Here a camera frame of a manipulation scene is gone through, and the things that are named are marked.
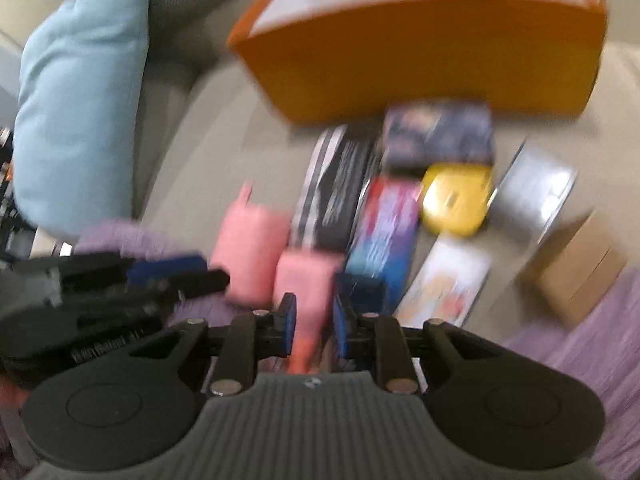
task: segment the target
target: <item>yellow container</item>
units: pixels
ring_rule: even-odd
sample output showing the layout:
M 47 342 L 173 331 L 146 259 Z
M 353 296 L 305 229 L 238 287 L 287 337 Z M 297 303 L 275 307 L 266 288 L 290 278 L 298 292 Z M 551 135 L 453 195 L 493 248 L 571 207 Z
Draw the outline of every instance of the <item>yellow container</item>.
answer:
M 492 174 L 491 167 L 479 164 L 431 166 L 422 180 L 422 223 L 434 234 L 475 234 L 486 217 Z

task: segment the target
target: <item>orange box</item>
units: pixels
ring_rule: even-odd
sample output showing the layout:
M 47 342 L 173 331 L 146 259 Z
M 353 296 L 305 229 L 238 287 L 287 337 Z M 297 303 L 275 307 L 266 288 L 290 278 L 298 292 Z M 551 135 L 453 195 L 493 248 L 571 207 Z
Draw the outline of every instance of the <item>orange box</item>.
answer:
M 294 4 L 256 0 L 228 38 L 293 123 L 442 97 L 577 116 L 607 27 L 603 0 L 340 0 L 283 10 Z M 275 7 L 283 17 L 258 28 Z

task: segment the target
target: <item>cardboard box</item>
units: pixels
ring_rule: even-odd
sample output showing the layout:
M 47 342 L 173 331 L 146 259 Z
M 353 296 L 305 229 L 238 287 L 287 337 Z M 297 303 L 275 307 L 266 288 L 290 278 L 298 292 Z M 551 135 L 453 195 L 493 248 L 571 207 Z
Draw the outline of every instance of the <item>cardboard box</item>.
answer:
M 627 258 L 618 249 L 602 215 L 591 212 L 556 228 L 520 275 L 534 285 L 570 328 L 580 324 L 600 302 Z

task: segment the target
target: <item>purple fabric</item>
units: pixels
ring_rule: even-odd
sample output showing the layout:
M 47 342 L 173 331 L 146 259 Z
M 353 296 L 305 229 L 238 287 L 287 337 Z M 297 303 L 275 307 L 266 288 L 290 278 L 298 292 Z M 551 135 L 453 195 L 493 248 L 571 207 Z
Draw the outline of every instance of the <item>purple fabric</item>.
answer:
M 184 254 L 185 250 L 169 238 L 149 231 L 140 224 L 127 220 L 111 220 L 85 231 L 74 247 L 76 253 L 118 251 L 122 256 L 145 260 L 161 260 Z M 183 301 L 174 306 L 167 320 L 173 325 L 190 317 L 201 317 L 209 326 L 225 326 L 250 309 L 229 304 L 221 294 L 211 294 L 196 300 Z M 261 372 L 281 371 L 286 360 L 269 358 L 260 361 Z
M 587 384 L 607 423 L 593 455 L 612 480 L 640 468 L 640 270 L 625 269 L 589 317 L 569 332 L 551 319 L 526 327 L 505 346 Z
M 4 427 L 0 425 L 0 478 L 2 480 L 18 480 L 25 476 L 28 471 L 15 459 L 9 437 Z

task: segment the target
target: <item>light blue pillow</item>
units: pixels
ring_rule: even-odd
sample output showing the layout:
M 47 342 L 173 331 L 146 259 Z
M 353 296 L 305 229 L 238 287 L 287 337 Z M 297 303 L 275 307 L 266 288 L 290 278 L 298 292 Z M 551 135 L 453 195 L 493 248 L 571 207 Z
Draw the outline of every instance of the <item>light blue pillow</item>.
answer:
M 69 0 L 24 47 L 15 200 L 51 234 L 131 216 L 147 15 L 148 0 Z

